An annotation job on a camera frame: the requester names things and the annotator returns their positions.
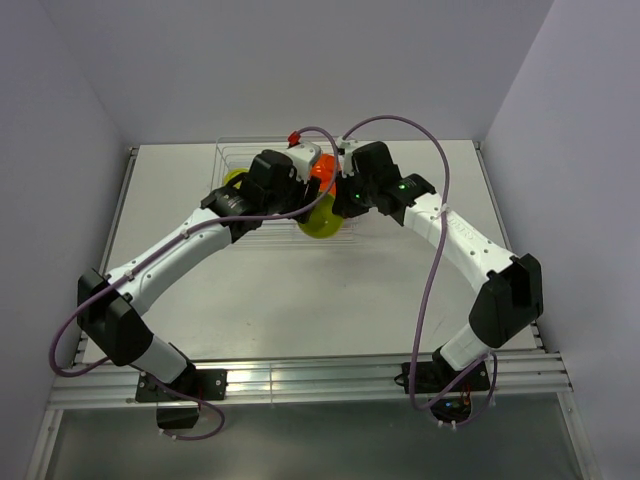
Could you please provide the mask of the green bowl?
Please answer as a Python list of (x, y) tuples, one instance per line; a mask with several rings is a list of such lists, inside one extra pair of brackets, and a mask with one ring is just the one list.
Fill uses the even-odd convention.
[(309, 212), (306, 223), (298, 223), (298, 228), (314, 239), (327, 239), (334, 236), (343, 226), (344, 219), (333, 213), (335, 196), (327, 194)]
[(247, 173), (247, 168), (236, 168), (229, 170), (223, 178), (223, 185), (239, 189)]

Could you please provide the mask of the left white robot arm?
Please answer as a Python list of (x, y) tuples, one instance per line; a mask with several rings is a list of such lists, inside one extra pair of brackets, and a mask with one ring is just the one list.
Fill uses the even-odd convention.
[(293, 213), (315, 201), (320, 179), (312, 176), (321, 150), (308, 142), (285, 150), (265, 149), (249, 168), (212, 190), (193, 213), (156, 245), (107, 275), (95, 271), (78, 282), (78, 301), (91, 300), (77, 323), (117, 366), (155, 377), (172, 399), (196, 387), (193, 363), (163, 341), (143, 317), (174, 283), (210, 255), (258, 229), (272, 215)]

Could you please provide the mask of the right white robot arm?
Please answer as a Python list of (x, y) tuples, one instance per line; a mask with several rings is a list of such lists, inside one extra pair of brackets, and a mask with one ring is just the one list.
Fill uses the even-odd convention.
[(497, 245), (452, 210), (443, 192), (419, 173), (403, 171), (388, 145), (341, 140), (334, 214), (354, 218), (375, 208), (432, 244), (469, 282), (476, 298), (466, 324), (438, 348), (435, 383), (452, 390), (467, 367), (498, 349), (543, 313), (540, 262)]

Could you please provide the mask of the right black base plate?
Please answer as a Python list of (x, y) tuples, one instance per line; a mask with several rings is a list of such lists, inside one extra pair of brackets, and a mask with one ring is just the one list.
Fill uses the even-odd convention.
[[(455, 371), (440, 368), (433, 361), (418, 362), (416, 367), (416, 393), (438, 394), (457, 375)], [(450, 396), (439, 400), (431, 408), (438, 421), (456, 423), (470, 418), (473, 411), (472, 394), (490, 390), (489, 374), (485, 363), (477, 365), (450, 390)]]

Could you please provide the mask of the aluminium mounting rail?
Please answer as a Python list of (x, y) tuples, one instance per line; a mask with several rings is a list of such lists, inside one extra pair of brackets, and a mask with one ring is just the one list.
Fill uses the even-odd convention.
[[(573, 390), (560, 355), (541, 350), (506, 351), (498, 363), (497, 395), (555, 394)], [(200, 370), (227, 372), (224, 402), (230, 405), (318, 403), (407, 399), (394, 382), (402, 355), (198, 362)], [(103, 365), (77, 378), (54, 380), (46, 407), (79, 410), (138, 407), (134, 400), (139, 373), (129, 367)]]

